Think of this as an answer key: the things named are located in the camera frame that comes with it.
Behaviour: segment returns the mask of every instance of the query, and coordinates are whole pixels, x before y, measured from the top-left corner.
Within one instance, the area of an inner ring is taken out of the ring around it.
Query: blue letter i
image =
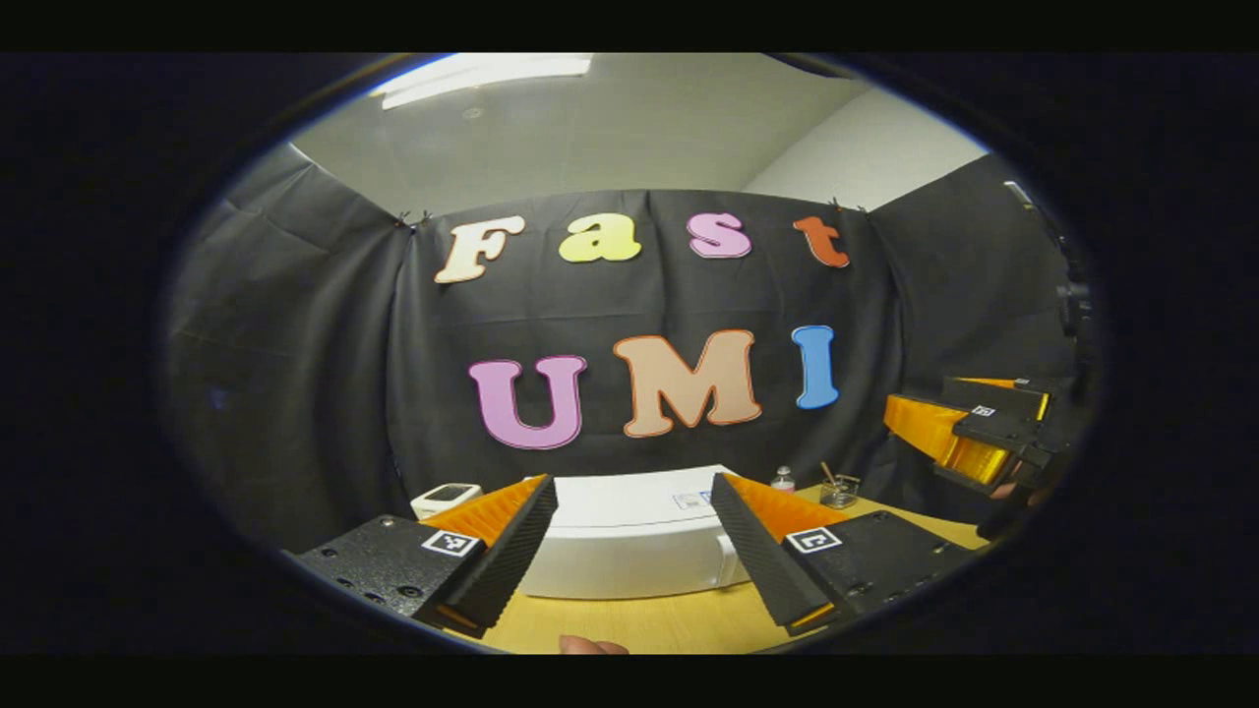
[[[831,383],[832,339],[835,333],[826,325],[808,325],[791,333],[805,362],[805,392],[796,399],[799,408],[823,408],[840,399],[840,392]]]

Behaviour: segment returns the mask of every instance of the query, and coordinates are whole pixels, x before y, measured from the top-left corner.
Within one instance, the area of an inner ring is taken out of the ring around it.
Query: small bottle
[[[781,489],[787,494],[793,494],[796,491],[796,480],[791,476],[791,467],[787,465],[778,467],[778,476],[774,477],[774,481],[769,482],[769,486]]]

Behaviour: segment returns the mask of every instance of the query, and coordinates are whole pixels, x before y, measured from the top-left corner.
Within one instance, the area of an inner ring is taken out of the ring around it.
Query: white box
[[[520,592],[621,600],[747,582],[709,500],[718,472],[730,470],[555,477],[559,509]]]

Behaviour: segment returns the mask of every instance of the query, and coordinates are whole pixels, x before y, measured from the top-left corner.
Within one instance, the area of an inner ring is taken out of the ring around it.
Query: ceiling
[[[743,190],[870,87],[763,54],[596,54],[584,77],[364,97],[292,142],[390,213],[603,189]]]

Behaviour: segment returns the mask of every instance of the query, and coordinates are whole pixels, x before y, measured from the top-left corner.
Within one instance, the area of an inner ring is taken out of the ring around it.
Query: white wall
[[[988,151],[922,108],[871,88],[778,156],[744,191],[875,209]]]

